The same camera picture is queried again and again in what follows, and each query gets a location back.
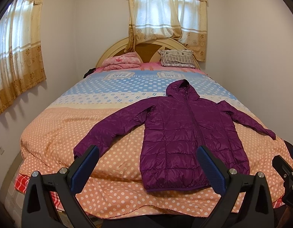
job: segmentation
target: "jacket sleeve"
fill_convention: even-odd
[[[255,121],[252,117],[250,117],[249,115],[247,115],[244,112],[237,110],[236,108],[234,108],[232,105],[230,105],[225,100],[220,101],[217,104],[217,106],[221,112],[228,113],[233,122],[238,122],[242,125],[249,126],[258,133],[263,133],[265,135],[268,135],[273,140],[276,139],[276,135],[274,132],[272,132],[269,129],[264,128],[261,124],[259,124],[257,121]]]
[[[117,135],[126,135],[135,126],[142,125],[147,113],[156,106],[159,97],[142,99],[101,120],[74,147],[74,158],[82,156],[90,145],[98,146],[102,156]]]

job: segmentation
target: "electrical outlet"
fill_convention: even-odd
[[[0,146],[0,154],[2,155],[4,153],[4,149]]]

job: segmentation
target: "blue polka dot fabric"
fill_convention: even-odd
[[[94,73],[59,97],[56,104],[134,103],[153,96],[165,96],[167,86],[187,79],[202,98],[226,100],[242,106],[230,92],[205,74],[162,70],[112,70]]]

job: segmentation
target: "headboard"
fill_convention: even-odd
[[[96,68],[101,67],[103,61],[112,56],[118,56],[124,54],[124,49],[128,44],[129,39],[125,38],[114,45],[112,45],[99,59],[96,63]],[[138,44],[135,47],[135,51],[140,56],[141,60],[144,63],[149,62],[158,62],[160,60],[160,54],[158,50],[184,50],[187,49],[181,43],[175,41],[174,39],[166,38],[166,39],[157,39],[150,40],[142,44]],[[198,62],[194,59],[196,67],[200,69]]]

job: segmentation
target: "beige curtain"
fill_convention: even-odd
[[[40,43],[42,0],[14,0],[0,20],[0,114],[46,79]]]
[[[198,61],[205,61],[207,46],[207,0],[129,0],[129,43],[135,45],[152,39],[173,38],[193,51]]]

